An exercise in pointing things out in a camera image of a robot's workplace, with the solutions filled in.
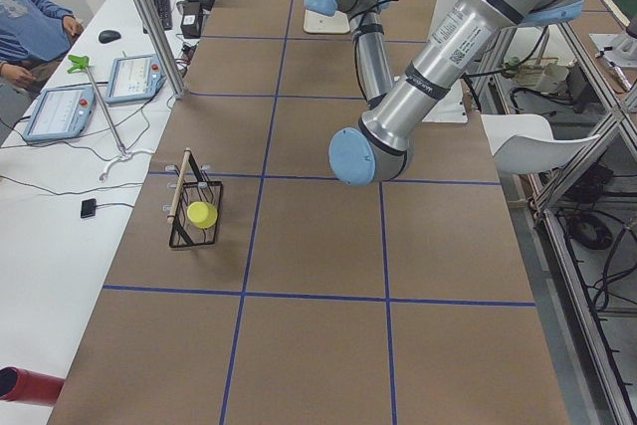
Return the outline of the black computer mouse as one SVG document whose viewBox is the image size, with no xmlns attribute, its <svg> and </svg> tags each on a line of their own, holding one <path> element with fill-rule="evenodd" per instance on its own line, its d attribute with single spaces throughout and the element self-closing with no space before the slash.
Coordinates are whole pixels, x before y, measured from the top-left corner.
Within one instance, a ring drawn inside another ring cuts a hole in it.
<svg viewBox="0 0 637 425">
<path fill-rule="evenodd" d="M 98 35 L 98 40 L 101 44 L 108 44 L 116 40 L 119 40 L 120 38 L 121 38 L 121 33 L 112 29 L 103 30 Z"/>
</svg>

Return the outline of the teach pendant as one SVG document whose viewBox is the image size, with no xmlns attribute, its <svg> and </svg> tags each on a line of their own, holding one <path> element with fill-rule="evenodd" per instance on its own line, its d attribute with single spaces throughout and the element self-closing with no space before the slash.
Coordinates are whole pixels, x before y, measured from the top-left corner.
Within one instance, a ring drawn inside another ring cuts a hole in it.
<svg viewBox="0 0 637 425">
<path fill-rule="evenodd" d="M 25 141 L 37 143 L 79 136 L 89 123 L 95 101 L 90 87 L 43 90 L 23 133 Z"/>
<path fill-rule="evenodd" d="M 110 105 L 151 100 L 162 88 L 165 75 L 156 55 L 113 60 L 106 89 Z"/>
</svg>

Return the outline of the near teach pendant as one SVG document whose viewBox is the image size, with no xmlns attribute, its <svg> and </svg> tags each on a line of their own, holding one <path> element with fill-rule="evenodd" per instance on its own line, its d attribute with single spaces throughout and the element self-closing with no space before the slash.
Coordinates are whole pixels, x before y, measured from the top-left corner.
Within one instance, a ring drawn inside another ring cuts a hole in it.
<svg viewBox="0 0 637 425">
<path fill-rule="evenodd" d="M 95 101 L 90 87 L 43 90 L 23 133 L 25 141 L 37 143 L 79 136 L 89 123 Z"/>
</svg>

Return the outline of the far teach pendant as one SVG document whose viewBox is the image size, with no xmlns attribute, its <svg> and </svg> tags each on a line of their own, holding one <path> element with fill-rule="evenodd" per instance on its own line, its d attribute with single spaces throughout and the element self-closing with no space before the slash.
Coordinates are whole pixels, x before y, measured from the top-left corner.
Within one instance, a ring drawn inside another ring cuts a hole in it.
<svg viewBox="0 0 637 425">
<path fill-rule="evenodd" d="M 151 100 L 162 88 L 165 75 L 156 55 L 113 60 L 106 89 L 110 105 Z"/>
</svg>

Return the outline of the person in blue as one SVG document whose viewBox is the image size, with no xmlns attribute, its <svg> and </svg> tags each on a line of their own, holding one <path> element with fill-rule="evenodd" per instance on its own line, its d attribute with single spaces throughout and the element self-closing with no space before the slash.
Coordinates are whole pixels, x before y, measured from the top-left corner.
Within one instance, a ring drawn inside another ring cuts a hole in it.
<svg viewBox="0 0 637 425">
<path fill-rule="evenodd" d="M 38 94 L 83 32 L 74 13 L 51 0 L 1 0 L 1 78 Z"/>
</svg>

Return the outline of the yellow cup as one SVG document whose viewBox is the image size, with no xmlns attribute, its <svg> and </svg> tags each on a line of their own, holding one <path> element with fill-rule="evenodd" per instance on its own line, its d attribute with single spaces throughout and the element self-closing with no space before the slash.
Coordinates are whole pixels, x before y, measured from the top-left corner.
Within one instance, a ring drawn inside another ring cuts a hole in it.
<svg viewBox="0 0 637 425">
<path fill-rule="evenodd" d="M 218 209 L 209 202 L 195 201 L 186 209 L 188 220 L 199 229 L 209 229 L 218 221 Z"/>
</svg>

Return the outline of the black box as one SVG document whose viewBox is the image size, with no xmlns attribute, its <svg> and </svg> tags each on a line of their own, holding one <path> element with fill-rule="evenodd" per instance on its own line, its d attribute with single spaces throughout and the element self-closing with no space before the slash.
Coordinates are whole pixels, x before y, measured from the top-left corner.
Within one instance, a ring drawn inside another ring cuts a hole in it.
<svg viewBox="0 0 637 425">
<path fill-rule="evenodd" d="M 198 39 L 201 36 L 203 11 L 201 4 L 197 1 L 184 2 L 181 4 L 180 29 L 185 39 Z"/>
</svg>

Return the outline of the white chair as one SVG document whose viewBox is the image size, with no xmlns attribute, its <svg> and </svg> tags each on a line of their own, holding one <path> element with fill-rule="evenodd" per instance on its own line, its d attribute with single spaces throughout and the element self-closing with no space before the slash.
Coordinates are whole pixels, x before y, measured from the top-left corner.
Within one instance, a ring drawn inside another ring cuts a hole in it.
<svg viewBox="0 0 637 425">
<path fill-rule="evenodd" d="M 529 174 L 563 167 L 600 137 L 560 140 L 538 114 L 482 114 L 481 120 L 499 172 Z"/>
</svg>

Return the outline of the small black device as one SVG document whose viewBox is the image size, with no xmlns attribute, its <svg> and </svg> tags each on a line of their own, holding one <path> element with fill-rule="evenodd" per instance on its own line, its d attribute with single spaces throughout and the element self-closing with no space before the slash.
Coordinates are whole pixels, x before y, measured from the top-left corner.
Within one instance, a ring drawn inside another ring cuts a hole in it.
<svg viewBox="0 0 637 425">
<path fill-rule="evenodd" d="M 82 219 L 88 219 L 88 218 L 94 217 L 96 215 L 97 208 L 98 208 L 98 204 L 97 204 L 96 198 L 83 200 L 81 203 L 80 217 Z"/>
</svg>

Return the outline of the red cylinder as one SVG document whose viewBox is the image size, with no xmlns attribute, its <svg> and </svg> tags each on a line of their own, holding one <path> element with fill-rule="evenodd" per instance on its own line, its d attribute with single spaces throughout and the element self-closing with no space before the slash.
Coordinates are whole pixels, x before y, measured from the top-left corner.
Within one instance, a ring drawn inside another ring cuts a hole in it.
<svg viewBox="0 0 637 425">
<path fill-rule="evenodd" d="M 54 406 L 64 383 L 61 377 L 7 366 L 1 369 L 1 400 Z"/>
</svg>

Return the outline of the metal reacher stick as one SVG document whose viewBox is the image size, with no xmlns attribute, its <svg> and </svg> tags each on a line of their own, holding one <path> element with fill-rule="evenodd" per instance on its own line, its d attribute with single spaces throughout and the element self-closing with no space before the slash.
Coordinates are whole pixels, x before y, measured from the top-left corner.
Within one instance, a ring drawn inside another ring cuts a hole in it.
<svg viewBox="0 0 637 425">
<path fill-rule="evenodd" d="M 93 74 L 91 72 L 90 58 L 88 56 L 77 56 L 77 55 L 69 54 L 68 55 L 68 59 L 72 63 L 72 65 L 68 68 L 68 72 L 69 73 L 73 73 L 75 71 L 81 71 L 81 72 L 85 73 L 88 76 L 89 82 L 90 82 L 90 84 L 91 84 L 91 86 L 93 88 L 93 91 L 94 91 L 96 102 L 100 106 L 100 108 L 101 108 L 101 110 L 102 110 L 102 112 L 103 112 L 103 114 L 105 116 L 109 131 L 111 132 L 111 134 L 112 134 L 112 136 L 114 138 L 115 146 L 117 147 L 118 152 L 119 152 L 119 155 L 116 158 L 114 158 L 112 160 L 109 160 L 106 163 L 106 166 L 105 166 L 105 168 L 103 169 L 103 172 L 100 175 L 100 181 L 106 181 L 107 178 L 108 178 L 108 173 L 109 173 L 110 169 L 116 163 L 129 161 L 132 158 L 134 158 L 136 155 L 139 155 L 139 154 L 152 155 L 154 153 L 154 151 L 150 150 L 150 149 L 144 149 L 144 148 L 143 149 L 139 149 L 139 150 L 127 150 L 126 149 L 124 143 L 122 142 L 122 140 L 120 139 L 120 137 L 119 137 L 119 135 L 118 135 L 118 133 L 116 131 L 115 125 L 114 125 L 114 123 L 113 123 L 113 121 L 111 119 L 111 116 L 109 114 L 109 111 L 107 109 L 106 102 L 104 101 L 104 99 L 102 97 L 102 94 L 100 92 L 100 89 L 99 89 L 99 87 L 97 85 L 97 82 L 95 81 L 95 79 L 93 77 Z"/>
</svg>

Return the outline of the aluminium frame post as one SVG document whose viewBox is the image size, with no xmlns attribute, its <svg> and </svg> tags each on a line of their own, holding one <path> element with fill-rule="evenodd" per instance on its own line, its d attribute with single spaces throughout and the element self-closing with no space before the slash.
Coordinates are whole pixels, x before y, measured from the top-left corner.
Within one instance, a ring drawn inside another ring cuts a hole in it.
<svg viewBox="0 0 637 425">
<path fill-rule="evenodd" d="M 177 100 L 181 100 L 186 93 L 186 88 L 154 4 L 152 0 L 133 0 L 133 3 L 163 67 L 165 76 L 172 87 L 174 96 Z"/>
</svg>

